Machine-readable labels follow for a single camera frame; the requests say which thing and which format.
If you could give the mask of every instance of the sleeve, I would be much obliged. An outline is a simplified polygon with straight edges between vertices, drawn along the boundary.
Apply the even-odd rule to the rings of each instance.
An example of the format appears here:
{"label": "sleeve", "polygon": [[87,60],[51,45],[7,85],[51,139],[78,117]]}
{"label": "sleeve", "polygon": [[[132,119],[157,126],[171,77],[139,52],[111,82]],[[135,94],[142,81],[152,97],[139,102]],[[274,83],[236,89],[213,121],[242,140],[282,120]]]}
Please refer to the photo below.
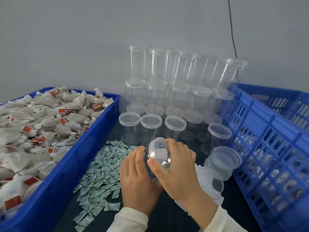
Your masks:
{"label": "sleeve", "polygon": [[107,232],[144,232],[148,217],[133,208],[122,208],[114,218]]}
{"label": "sleeve", "polygon": [[245,232],[237,222],[231,218],[227,211],[224,210],[221,206],[218,207],[216,215],[214,216],[212,222],[204,230],[204,232]]}

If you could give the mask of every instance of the sleeve cuff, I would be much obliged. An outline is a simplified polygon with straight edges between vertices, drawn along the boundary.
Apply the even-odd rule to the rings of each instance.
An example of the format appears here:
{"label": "sleeve cuff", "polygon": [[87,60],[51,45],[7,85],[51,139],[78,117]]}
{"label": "sleeve cuff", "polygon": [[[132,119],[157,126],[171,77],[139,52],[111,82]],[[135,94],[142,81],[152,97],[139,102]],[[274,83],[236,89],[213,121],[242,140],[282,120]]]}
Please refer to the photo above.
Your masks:
{"label": "sleeve cuff", "polygon": [[226,219],[227,219],[227,211],[224,210],[221,206],[219,206],[213,220],[204,230],[204,232],[223,231],[226,225]]}
{"label": "sleeve cuff", "polygon": [[146,225],[148,224],[148,216],[146,216],[144,213],[137,211],[133,208],[122,208],[117,215],[127,218],[131,221]]}

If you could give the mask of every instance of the blue plastic basket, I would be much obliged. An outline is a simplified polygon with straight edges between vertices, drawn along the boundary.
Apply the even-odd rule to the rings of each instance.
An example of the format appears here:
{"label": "blue plastic basket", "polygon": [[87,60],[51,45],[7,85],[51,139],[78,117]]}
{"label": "blue plastic basket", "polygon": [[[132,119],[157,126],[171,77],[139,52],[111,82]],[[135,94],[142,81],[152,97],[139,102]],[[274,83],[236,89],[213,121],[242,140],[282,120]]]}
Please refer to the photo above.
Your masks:
{"label": "blue plastic basket", "polygon": [[[48,87],[39,91],[44,92],[52,88]],[[95,95],[95,92],[92,91],[87,91],[87,93]],[[97,151],[102,148],[105,139],[118,120],[120,95],[107,93],[104,95],[113,98],[112,105],[105,109],[95,123],[67,152],[17,214],[0,223],[0,231],[50,231],[53,228],[80,178]]]}
{"label": "blue plastic basket", "polygon": [[309,231],[309,94],[232,89],[223,122],[242,156],[233,175],[254,217],[263,231]]}

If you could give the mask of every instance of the person's left hand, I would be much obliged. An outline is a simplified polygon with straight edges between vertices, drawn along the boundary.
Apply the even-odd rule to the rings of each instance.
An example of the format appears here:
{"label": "person's left hand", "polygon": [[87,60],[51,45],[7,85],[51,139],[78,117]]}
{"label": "person's left hand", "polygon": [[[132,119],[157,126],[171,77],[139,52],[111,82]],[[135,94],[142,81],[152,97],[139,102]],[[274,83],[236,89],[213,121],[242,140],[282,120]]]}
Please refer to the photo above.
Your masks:
{"label": "person's left hand", "polygon": [[120,167],[123,206],[138,210],[148,217],[163,190],[159,181],[153,182],[144,163],[143,146],[132,151]]}

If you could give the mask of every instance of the wall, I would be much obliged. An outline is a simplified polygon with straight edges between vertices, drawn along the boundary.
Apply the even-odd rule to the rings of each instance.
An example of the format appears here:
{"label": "wall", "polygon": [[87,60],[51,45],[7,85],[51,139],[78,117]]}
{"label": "wall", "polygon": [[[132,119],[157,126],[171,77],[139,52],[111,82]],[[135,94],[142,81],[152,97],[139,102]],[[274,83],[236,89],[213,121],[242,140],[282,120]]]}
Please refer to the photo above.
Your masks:
{"label": "wall", "polygon": [[[241,82],[308,88],[308,0],[230,0]],[[227,0],[0,0],[0,101],[46,86],[124,95],[128,45],[234,57]]]}

